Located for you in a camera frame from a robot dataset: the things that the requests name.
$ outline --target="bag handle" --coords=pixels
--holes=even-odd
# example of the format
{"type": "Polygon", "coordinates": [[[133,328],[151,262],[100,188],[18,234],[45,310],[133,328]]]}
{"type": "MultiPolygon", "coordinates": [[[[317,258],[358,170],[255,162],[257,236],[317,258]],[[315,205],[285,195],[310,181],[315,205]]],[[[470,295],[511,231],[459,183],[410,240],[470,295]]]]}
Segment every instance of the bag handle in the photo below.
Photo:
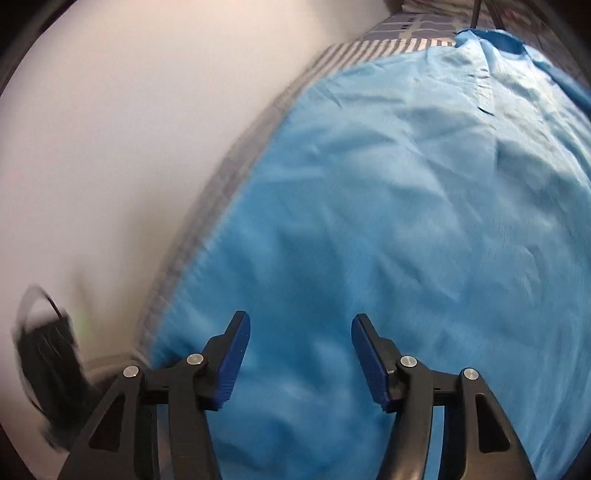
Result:
{"type": "Polygon", "coordinates": [[[35,302],[40,298],[46,299],[51,304],[51,307],[55,313],[57,313],[58,318],[62,318],[60,310],[57,308],[55,302],[51,299],[49,294],[43,290],[40,285],[33,284],[30,285],[26,290],[25,294],[22,296],[20,304],[18,305],[17,323],[21,326],[23,331],[27,326],[27,319],[31,309],[33,308],[33,305],[35,305],[35,302]]]}

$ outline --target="blue cloth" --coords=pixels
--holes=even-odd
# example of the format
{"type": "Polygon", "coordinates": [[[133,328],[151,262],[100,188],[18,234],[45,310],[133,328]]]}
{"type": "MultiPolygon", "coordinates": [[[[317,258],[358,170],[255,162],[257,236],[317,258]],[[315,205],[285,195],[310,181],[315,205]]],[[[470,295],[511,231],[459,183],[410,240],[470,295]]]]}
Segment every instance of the blue cloth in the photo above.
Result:
{"type": "MultiPolygon", "coordinates": [[[[393,416],[353,350],[360,312],[432,369],[479,370],[539,480],[588,437],[591,124],[522,42],[456,41],[307,89],[179,281],[156,366],[252,319],[209,416],[224,478],[375,477],[393,416]]],[[[429,480],[441,428],[437,409],[429,480]]]]}

